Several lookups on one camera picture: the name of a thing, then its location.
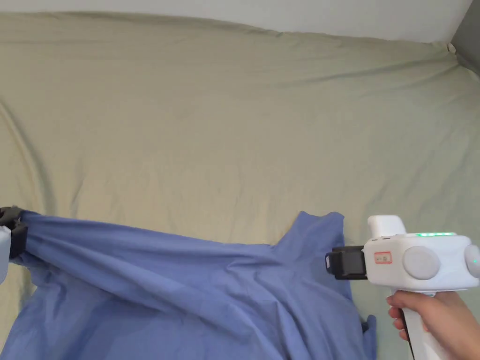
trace mattress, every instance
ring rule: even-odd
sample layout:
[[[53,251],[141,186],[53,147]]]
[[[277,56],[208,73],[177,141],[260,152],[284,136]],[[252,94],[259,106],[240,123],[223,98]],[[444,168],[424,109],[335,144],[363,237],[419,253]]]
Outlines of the mattress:
[[[1,206],[238,243],[299,211],[480,244],[480,83],[446,44],[116,13],[0,14]],[[379,359],[389,290],[352,282]],[[0,344],[33,291],[12,265]],[[474,314],[477,289],[463,294]]]

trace sticker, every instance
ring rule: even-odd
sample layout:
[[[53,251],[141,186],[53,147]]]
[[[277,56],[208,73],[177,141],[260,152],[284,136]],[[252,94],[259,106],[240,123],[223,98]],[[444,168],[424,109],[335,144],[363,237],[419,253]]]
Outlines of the sticker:
[[[375,253],[376,264],[391,264],[392,253],[391,252],[376,252]]]

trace white robotic gripper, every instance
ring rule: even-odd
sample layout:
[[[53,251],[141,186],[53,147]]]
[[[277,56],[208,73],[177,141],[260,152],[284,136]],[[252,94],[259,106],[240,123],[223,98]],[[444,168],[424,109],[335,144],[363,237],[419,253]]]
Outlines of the white robotic gripper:
[[[455,233],[408,234],[394,215],[371,216],[372,238],[363,247],[368,280],[396,290],[433,296],[479,285],[480,250]],[[448,360],[423,326],[420,316],[403,310],[412,355],[416,360]]]

